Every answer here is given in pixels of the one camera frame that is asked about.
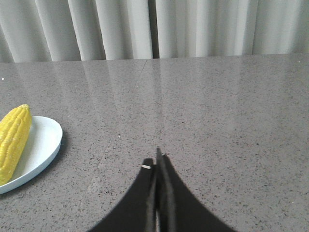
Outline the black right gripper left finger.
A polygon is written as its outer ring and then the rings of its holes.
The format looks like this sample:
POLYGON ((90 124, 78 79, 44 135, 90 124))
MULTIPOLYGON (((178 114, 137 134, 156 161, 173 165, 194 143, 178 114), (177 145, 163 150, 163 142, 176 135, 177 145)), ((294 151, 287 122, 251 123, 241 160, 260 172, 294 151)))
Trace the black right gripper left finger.
POLYGON ((135 181, 121 201, 90 231, 154 232, 155 184, 153 159, 144 159, 135 181))

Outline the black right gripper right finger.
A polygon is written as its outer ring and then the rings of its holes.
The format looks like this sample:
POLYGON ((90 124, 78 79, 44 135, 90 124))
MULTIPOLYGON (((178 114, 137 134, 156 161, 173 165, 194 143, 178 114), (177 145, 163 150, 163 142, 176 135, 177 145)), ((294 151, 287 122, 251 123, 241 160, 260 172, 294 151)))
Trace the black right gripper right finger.
POLYGON ((156 150, 156 197, 161 232, 233 232, 188 189, 169 157, 156 150))

